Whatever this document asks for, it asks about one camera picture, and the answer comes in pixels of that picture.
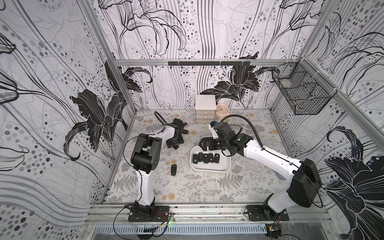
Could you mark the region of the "white storage tray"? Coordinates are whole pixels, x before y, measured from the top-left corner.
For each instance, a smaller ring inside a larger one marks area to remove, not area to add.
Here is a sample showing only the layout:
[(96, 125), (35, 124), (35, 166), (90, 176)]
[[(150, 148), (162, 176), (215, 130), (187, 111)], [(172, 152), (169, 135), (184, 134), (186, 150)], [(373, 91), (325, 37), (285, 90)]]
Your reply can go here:
[[(197, 164), (193, 164), (193, 154), (198, 154), (200, 152), (204, 154), (212, 153), (213, 155), (220, 154), (220, 162), (218, 164), (214, 162), (208, 164), (198, 162)], [(192, 148), (190, 154), (190, 167), (196, 172), (224, 174), (229, 172), (232, 167), (232, 162), (231, 157), (225, 156), (221, 150), (204, 151), (201, 147), (195, 146)]]

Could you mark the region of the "black key with buttons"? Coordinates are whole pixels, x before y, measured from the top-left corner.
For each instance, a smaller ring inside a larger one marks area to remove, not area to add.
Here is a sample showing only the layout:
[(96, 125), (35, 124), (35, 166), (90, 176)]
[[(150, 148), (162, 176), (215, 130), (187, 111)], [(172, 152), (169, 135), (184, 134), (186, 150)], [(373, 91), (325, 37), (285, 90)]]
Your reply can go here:
[(209, 162), (213, 163), (214, 162), (214, 155), (212, 153), (208, 154)]

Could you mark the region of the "black key front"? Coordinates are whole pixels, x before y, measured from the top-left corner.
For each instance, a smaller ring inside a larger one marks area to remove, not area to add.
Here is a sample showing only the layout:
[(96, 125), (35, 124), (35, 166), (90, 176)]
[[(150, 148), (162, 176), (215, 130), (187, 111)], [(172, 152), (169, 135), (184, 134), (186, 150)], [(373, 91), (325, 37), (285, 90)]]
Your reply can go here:
[(203, 162), (204, 164), (208, 164), (210, 162), (209, 154), (203, 154)]

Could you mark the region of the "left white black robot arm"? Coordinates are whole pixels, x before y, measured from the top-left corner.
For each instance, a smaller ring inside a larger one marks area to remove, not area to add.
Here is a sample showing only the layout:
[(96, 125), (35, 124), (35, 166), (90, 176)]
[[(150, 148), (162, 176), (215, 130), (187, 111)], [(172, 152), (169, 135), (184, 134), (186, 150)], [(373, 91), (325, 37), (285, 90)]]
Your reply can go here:
[(164, 123), (161, 130), (153, 134), (139, 134), (131, 155), (131, 164), (138, 178), (138, 197), (134, 202), (137, 213), (152, 217), (155, 214), (154, 170), (160, 162), (162, 144), (178, 149), (187, 134), (186, 122), (175, 118)]

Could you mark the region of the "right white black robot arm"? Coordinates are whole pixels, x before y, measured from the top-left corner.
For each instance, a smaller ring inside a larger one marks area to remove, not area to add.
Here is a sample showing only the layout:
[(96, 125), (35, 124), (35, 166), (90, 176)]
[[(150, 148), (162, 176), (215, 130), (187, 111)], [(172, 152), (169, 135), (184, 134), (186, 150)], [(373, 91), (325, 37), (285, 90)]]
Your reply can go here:
[(236, 133), (226, 122), (213, 121), (209, 124), (209, 130), (212, 136), (202, 138), (199, 142), (204, 152), (221, 151), (226, 157), (239, 154), (264, 164), (290, 181), (287, 189), (271, 194), (263, 202), (261, 212), (268, 219), (295, 205), (309, 208), (320, 195), (322, 182), (313, 161), (301, 161), (280, 154), (265, 147), (258, 136)]

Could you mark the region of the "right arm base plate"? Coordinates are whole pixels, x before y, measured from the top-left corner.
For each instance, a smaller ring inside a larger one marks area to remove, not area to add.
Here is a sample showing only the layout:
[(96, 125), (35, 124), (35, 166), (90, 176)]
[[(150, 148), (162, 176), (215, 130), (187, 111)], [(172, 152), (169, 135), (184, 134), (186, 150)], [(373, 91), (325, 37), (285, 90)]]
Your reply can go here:
[(263, 207), (262, 205), (247, 205), (244, 213), (252, 222), (272, 221), (276, 223), (278, 221), (289, 220), (289, 216), (286, 210), (283, 210), (280, 213), (276, 213), (268, 206)]

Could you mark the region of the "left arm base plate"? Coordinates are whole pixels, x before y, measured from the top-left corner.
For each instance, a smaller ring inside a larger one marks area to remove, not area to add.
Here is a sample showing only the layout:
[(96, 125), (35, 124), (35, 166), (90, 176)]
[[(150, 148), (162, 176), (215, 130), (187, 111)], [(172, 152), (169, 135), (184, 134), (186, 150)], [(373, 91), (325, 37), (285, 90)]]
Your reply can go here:
[(149, 212), (140, 211), (137, 207), (132, 207), (128, 221), (133, 223), (138, 222), (157, 222), (162, 223), (166, 222), (170, 215), (170, 207), (169, 206), (154, 206), (150, 207)]

